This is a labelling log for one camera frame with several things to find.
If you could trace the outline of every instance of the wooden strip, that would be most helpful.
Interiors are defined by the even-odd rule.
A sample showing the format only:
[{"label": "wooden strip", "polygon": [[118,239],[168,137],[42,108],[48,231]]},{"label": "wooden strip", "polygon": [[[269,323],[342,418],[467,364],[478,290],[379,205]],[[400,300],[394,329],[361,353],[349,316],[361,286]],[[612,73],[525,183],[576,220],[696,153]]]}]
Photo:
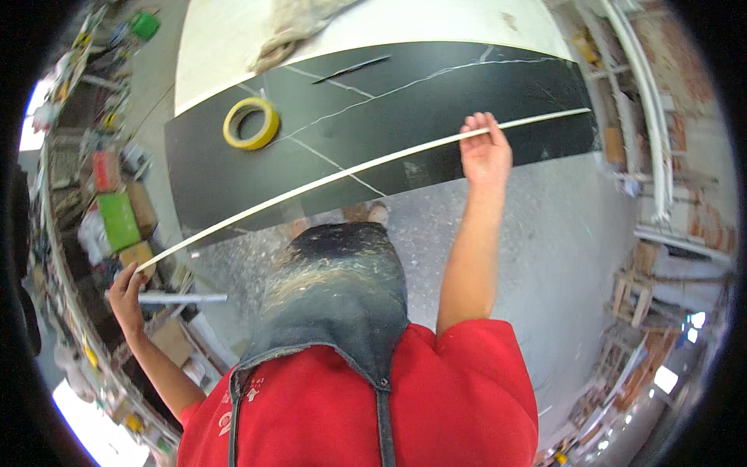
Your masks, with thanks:
[{"label": "wooden strip", "polygon": [[[521,126],[521,125],[527,125],[529,123],[536,123],[541,122],[544,120],[552,120],[553,118],[560,118],[560,117],[569,117],[571,115],[578,115],[578,114],[585,114],[586,112],[591,112],[592,110],[590,108],[575,108],[570,111],[561,111],[561,112],[553,112],[552,114],[544,114],[544,115],[537,115],[535,117],[528,117],[528,118],[522,118],[519,120],[513,120],[511,122],[506,123],[500,123],[498,124],[498,128],[500,129],[508,129],[513,128],[515,126]],[[229,217],[228,219],[221,220],[219,223],[208,227],[207,229],[196,233],[195,235],[192,235],[191,237],[187,238],[186,240],[183,240],[182,242],[179,242],[178,244],[174,245],[173,247],[169,248],[168,250],[165,250],[162,253],[159,253],[158,255],[154,256],[150,260],[144,262],[140,266],[137,267],[135,272],[140,272],[146,267],[150,265],[154,265],[155,263],[159,262],[160,260],[166,258],[169,255],[172,255],[176,253],[177,251],[181,250],[182,248],[186,247],[187,245],[190,245],[196,241],[198,241],[201,238],[207,237],[211,233],[217,232],[218,230],[221,230],[223,227],[227,227],[234,222],[238,222],[241,219],[244,219],[245,217],[249,217],[252,214],[255,214],[257,212],[262,211],[263,209],[267,209],[271,206],[274,206],[278,204],[279,202],[283,202],[285,200],[288,200],[292,197],[298,196],[300,194],[305,193],[306,191],[311,191],[314,188],[319,188],[322,185],[326,185],[327,183],[334,182],[335,180],[342,179],[344,177],[347,177],[349,175],[352,175],[354,173],[362,172],[363,170],[370,169],[372,167],[375,167],[377,165],[385,164],[386,162],[395,161],[399,158],[403,158],[407,155],[415,154],[416,152],[422,152],[426,151],[428,149],[432,149],[437,146],[441,146],[444,144],[453,143],[455,141],[463,140],[468,137],[477,136],[479,134],[485,134],[488,132],[487,128],[481,128],[478,130],[474,130],[472,132],[466,132],[466,133],[459,133],[455,134],[453,136],[447,136],[443,137],[439,140],[430,141],[429,143],[423,143],[419,144],[417,146],[413,146],[408,149],[403,149],[401,151],[393,152],[388,155],[383,155],[380,158],[372,159],[368,162],[364,162],[363,164],[358,164],[354,167],[351,167],[349,169],[341,170],[337,173],[333,173],[332,175],[328,175],[326,177],[323,177],[318,180],[314,180],[313,182],[307,183],[306,185],[299,186],[298,188],[295,188],[293,190],[290,190],[286,193],[283,193],[281,195],[278,195],[274,198],[271,198],[265,202],[260,202],[258,205],[247,209],[246,211],[242,211],[236,215],[233,215]]]}]

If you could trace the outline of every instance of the person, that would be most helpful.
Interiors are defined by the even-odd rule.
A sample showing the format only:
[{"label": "person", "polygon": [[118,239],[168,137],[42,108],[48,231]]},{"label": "person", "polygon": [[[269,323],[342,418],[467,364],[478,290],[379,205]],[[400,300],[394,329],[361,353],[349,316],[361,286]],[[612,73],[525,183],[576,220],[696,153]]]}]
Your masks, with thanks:
[{"label": "person", "polygon": [[[404,274],[376,222],[296,237],[240,362],[205,394],[143,333],[129,265],[110,301],[132,353],[184,426],[179,466],[530,466],[538,416],[510,324],[490,320],[511,148],[465,119],[469,182],[436,333],[407,320]],[[379,210],[374,217],[381,217]]]}]

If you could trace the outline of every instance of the cloth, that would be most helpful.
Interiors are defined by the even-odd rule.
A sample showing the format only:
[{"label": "cloth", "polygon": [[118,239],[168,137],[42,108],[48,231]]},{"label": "cloth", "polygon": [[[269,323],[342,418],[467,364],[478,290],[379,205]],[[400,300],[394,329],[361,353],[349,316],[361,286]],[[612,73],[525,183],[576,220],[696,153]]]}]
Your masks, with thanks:
[{"label": "cloth", "polygon": [[[378,466],[375,391],[327,346],[262,363],[241,399],[240,466]],[[228,462],[228,374],[186,407],[179,466]],[[530,466],[538,420],[505,321],[465,321],[440,338],[410,324],[394,352],[391,425],[398,466]]]},{"label": "cloth", "polygon": [[395,467],[391,365],[408,323],[405,274],[381,224],[328,224],[295,238],[275,263],[249,347],[229,377],[229,467],[238,465],[249,377],[259,365],[313,345],[333,349],[371,385],[381,465]]},{"label": "cloth", "polygon": [[298,42],[324,29],[339,10],[359,0],[273,0],[270,25],[273,36],[259,51],[249,71],[261,73],[293,53]]}]

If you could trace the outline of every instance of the red shirt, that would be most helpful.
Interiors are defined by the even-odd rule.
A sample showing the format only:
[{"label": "red shirt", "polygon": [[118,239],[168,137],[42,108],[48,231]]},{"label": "red shirt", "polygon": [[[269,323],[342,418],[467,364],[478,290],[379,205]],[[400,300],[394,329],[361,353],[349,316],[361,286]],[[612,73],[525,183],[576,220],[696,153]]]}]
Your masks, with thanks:
[{"label": "red shirt", "polygon": [[[182,410],[178,466],[228,465],[226,374]],[[238,425],[239,466],[380,466],[374,389],[331,348],[260,365]],[[513,328],[464,321],[440,338],[410,324],[391,372],[397,467],[531,466],[537,407]]]}]

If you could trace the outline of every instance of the green box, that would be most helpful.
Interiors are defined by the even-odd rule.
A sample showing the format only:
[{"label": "green box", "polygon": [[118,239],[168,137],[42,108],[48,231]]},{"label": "green box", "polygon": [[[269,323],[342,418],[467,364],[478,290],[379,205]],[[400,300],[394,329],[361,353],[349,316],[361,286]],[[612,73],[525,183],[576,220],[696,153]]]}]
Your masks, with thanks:
[{"label": "green box", "polygon": [[96,197],[96,202],[113,253],[140,241],[140,230],[127,193],[101,194]]}]

